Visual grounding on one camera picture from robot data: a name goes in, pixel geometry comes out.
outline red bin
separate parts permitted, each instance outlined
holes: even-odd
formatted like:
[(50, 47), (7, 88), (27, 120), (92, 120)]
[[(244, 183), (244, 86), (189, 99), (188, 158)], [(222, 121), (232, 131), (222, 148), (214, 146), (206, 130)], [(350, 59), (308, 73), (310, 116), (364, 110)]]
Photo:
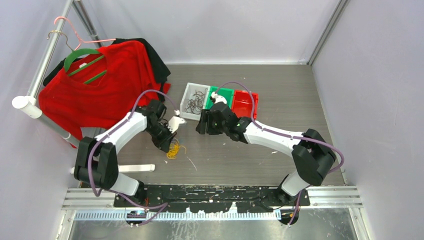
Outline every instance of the red bin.
[[(252, 95), (254, 99), (253, 118), (256, 119), (259, 95), (255, 92), (252, 92)], [(252, 106), (252, 99), (247, 91), (234, 91), (231, 110), (237, 115), (237, 117), (250, 117), (252, 112)]]

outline metal frame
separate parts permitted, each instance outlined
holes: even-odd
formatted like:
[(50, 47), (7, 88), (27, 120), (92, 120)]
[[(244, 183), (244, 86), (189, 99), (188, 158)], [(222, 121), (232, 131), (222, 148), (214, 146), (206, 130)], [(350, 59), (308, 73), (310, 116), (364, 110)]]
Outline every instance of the metal frame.
[[(79, 16), (82, 24), (87, 29), (91, 39), (93, 39), (94, 41), (99, 40), (96, 29), (94, 28), (93, 22), (91, 21), (82, 0), (67, 0), (63, 8), (61, 16), (66, 18), (71, 9), (71, 6), (75, 10), (76, 14)], [(49, 66), (50, 60), (52, 59), (53, 52), (55, 51), (56, 45), (58, 43), (60, 32), (62, 31), (64, 25), (65, 25), (64, 19), (59, 19), (57, 21), (56, 27), (54, 29), (55, 31), (52, 32), (51, 37), (48, 39), (47, 47), (45, 48), (45, 51), (41, 57), (40, 63), (38, 64), (38, 68), (35, 72), (34, 78), (32, 79), (29, 85), (29, 89), (28, 89), (28, 92), (26, 93), (26, 97), (30, 99), (29, 104), (32, 105), (31, 106), (32, 108), (38, 109), (38, 107), (36, 106), (37, 96), (39, 94), (40, 87), (43, 82), (43, 78), (46, 74), (47, 68)], [(98, 47), (102, 46), (100, 42), (97, 42), (96, 44)], [(65, 139), (72, 145), (74, 146), (79, 145), (80, 141), (78, 139), (76, 139), (73, 135), (71, 135), (68, 131), (66, 131), (57, 123), (52, 121), (46, 115), (41, 114), (41, 116), (37, 117), (36, 119), (40, 120), (43, 124), (47, 125), (53, 131), (57, 132), (60, 136), (62, 136), (63, 139)]]
[(326, 43), (328, 37), (330, 36), (330, 33), (336, 26), (337, 21), (339, 20), (340, 16), (343, 13), (343, 10), (346, 8), (350, 0), (339, 0), (332, 16), (330, 17), (330, 20), (327, 24), (327, 27), (325, 27), (324, 32), (322, 33), (321, 37), (319, 38), (318, 43), (315, 46), (315, 49), (312, 52), (312, 55), (310, 56), (309, 61), (307, 62), (308, 65), (312, 66), (317, 59), (318, 55), (321, 52), (321, 49), (323, 49), (324, 44)]
[[(369, 240), (366, 224), (363, 220), (363, 205), (356, 186), (312, 186), (308, 187), (310, 206), (302, 209), (349, 209), (353, 227), (358, 239)], [(89, 188), (69, 188), (62, 205), (63, 219), (59, 227), (58, 240), (67, 240), (74, 221), (122, 221), (127, 219), (127, 213), (140, 210), (137, 207), (113, 207), (117, 196), (112, 192), (103, 192), (95, 197)], [(281, 210), (291, 210), (292, 206), (284, 206), (268, 213), (237, 213), (235, 204), (226, 213), (204, 212), (183, 213), (162, 212), (153, 221), (247, 221), (275, 220), (281, 218)], [(147, 212), (146, 218), (154, 213)]]

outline clothes hanger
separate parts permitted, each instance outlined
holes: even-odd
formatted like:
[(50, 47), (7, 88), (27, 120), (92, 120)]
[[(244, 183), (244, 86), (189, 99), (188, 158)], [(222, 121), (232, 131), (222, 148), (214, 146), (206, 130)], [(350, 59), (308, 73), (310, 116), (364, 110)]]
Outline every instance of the clothes hanger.
[(69, 44), (68, 44), (68, 36), (65, 34), (65, 33), (63, 33), (62, 31), (59, 31), (59, 30), (52, 30), (52, 31), (50, 31), (49, 33), (48, 33), (48, 35), (47, 35), (47, 39), (50, 39), (50, 34), (52, 34), (52, 33), (60, 33), (61, 35), (63, 35), (63, 36), (65, 36), (65, 38), (66, 38), (66, 46), (73, 52), (74, 51), (74, 49), (72, 49), (72, 47), (71, 46), (69, 46)]
[[(98, 50), (96, 50), (96, 49), (92, 49), (92, 48), (81, 48), (81, 49), (78, 49), (78, 48), (81, 46), (81, 44), (82, 44), (82, 43), (100, 43), (100, 42), (107, 42), (107, 41), (115, 41), (115, 40), (116, 40), (116, 38), (112, 38), (112, 39), (97, 40), (97, 41), (84, 41), (84, 40), (80, 37), (80, 35), (77, 33), (77, 30), (75, 29), (75, 27), (74, 27), (74, 25), (72, 24), (72, 22), (71, 22), (69, 19), (67, 19), (66, 17), (63, 17), (63, 16), (58, 16), (58, 17), (56, 17), (56, 19), (54, 20), (54, 24), (56, 24), (56, 22), (57, 22), (59, 19), (63, 19), (63, 20), (65, 20), (65, 21), (67, 21), (67, 22), (69, 23), (69, 25), (71, 26), (71, 28), (72, 28), (73, 32), (75, 33), (76, 37), (78, 38), (78, 42), (79, 42), (78, 46), (76, 46), (76, 48), (72, 50), (71, 54), (69, 54), (69, 55), (65, 58), (64, 65), (63, 65), (63, 68), (65, 69), (65, 72), (67, 72), (67, 71), (69, 70), (69, 68), (71, 67), (71, 64), (72, 64), (72, 63), (73, 63), (73, 62), (74, 62), (77, 58), (79, 58), (79, 57), (81, 57), (81, 56), (83, 56), (83, 55), (89, 55), (89, 54), (94, 54), (94, 55), (95, 55), (95, 54), (100, 54), (100, 52), (99, 52)], [(76, 74), (76, 73), (78, 73), (78, 72), (82, 71), (83, 69), (85, 69), (85, 68), (87, 68), (87, 67), (91, 66), (92, 64), (96, 63), (97, 61), (99, 61), (100, 59), (102, 59), (102, 58), (104, 58), (104, 57), (105, 57), (104, 55), (99, 56), (98, 58), (94, 59), (93, 61), (88, 62), (86, 65), (84, 65), (84, 66), (82, 66), (82, 67), (78, 68), (77, 70), (75, 70), (75, 71), (71, 72), (71, 73), (69, 74), (69, 76), (72, 76), (72, 75), (74, 75), (74, 74)], [(100, 72), (100, 73), (99, 73), (99, 74), (97, 74), (96, 76), (94, 76), (94, 77), (90, 78), (89, 80), (85, 81), (85, 82), (84, 82), (84, 84), (89, 84), (89, 83), (91, 83), (92, 81), (94, 81), (94, 80), (96, 80), (96, 79), (100, 78), (101, 76), (105, 75), (105, 74), (106, 74), (106, 72), (107, 72), (107, 70), (104, 70), (104, 71)]]

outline metal hanger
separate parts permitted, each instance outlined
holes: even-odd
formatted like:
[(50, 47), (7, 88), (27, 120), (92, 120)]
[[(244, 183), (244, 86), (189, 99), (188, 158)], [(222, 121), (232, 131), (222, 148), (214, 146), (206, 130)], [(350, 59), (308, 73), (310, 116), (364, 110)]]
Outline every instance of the metal hanger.
[(80, 35), (78, 34), (78, 32), (77, 32), (77, 30), (75, 29), (75, 27), (74, 27), (74, 25), (72, 24), (72, 22), (71, 22), (69, 19), (67, 19), (66, 17), (64, 17), (64, 16), (58, 16), (58, 17), (56, 17), (56, 19), (54, 20), (54, 24), (56, 24), (56, 22), (57, 22), (59, 19), (63, 19), (63, 20), (65, 20), (66, 22), (68, 22), (68, 23), (69, 23), (69, 25), (70, 25), (70, 27), (72, 28), (73, 32), (75, 33), (76, 37), (78, 38), (79, 45), (75, 48), (75, 50), (77, 50), (77, 49), (81, 46), (81, 44), (82, 44), (82, 43), (90, 44), (90, 43), (110, 42), (110, 41), (115, 41), (115, 40), (116, 40), (116, 38), (112, 38), (112, 39), (104, 39), (104, 40), (97, 40), (97, 41), (84, 41), (84, 40), (80, 37)]
[(59, 33), (59, 34), (61, 34), (61, 35), (63, 35), (63, 36), (65, 36), (65, 38), (66, 38), (66, 46), (73, 52), (74, 51), (74, 49), (71, 47), (71, 46), (69, 46), (69, 44), (68, 44), (68, 36), (66, 36), (66, 34), (65, 33), (63, 33), (62, 31), (59, 31), (59, 30), (51, 30), (49, 33), (48, 33), (48, 35), (47, 35), (47, 39), (50, 39), (50, 34), (52, 34), (52, 33)]

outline small white object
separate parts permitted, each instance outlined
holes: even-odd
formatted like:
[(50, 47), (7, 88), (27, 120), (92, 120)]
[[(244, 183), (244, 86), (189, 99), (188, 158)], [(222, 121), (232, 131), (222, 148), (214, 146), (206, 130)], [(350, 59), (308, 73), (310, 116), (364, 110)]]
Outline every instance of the small white object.
[[(140, 164), (140, 165), (119, 165), (118, 171), (123, 174), (128, 173), (143, 173), (143, 172), (153, 172), (155, 170), (154, 164)], [(74, 174), (75, 167), (70, 169), (70, 174)]]
[(213, 104), (217, 104), (217, 103), (224, 103), (227, 104), (227, 100), (225, 97), (221, 96), (221, 95), (217, 95), (216, 97), (212, 97), (213, 99), (215, 99), (215, 102)]
[(168, 129), (171, 131), (171, 133), (175, 133), (178, 130), (178, 127), (181, 124), (185, 124), (187, 123), (186, 120), (184, 120), (184, 118), (178, 117), (178, 116), (173, 116), (169, 121), (168, 121)]
[(65, 139), (66, 141), (71, 137), (72, 135), (69, 133), (67, 137), (62, 137), (63, 139)]
[(197, 171), (198, 168), (196, 167), (195, 163), (189, 157), (187, 157), (187, 158), (188, 158), (188, 160), (190, 160), (191, 164), (193, 164), (193, 166), (194, 166), (194, 169), (196, 169), (196, 171)]
[(12, 100), (12, 106), (26, 113), (33, 119), (38, 119), (43, 111), (35, 106), (37, 100), (32, 96), (17, 96)]

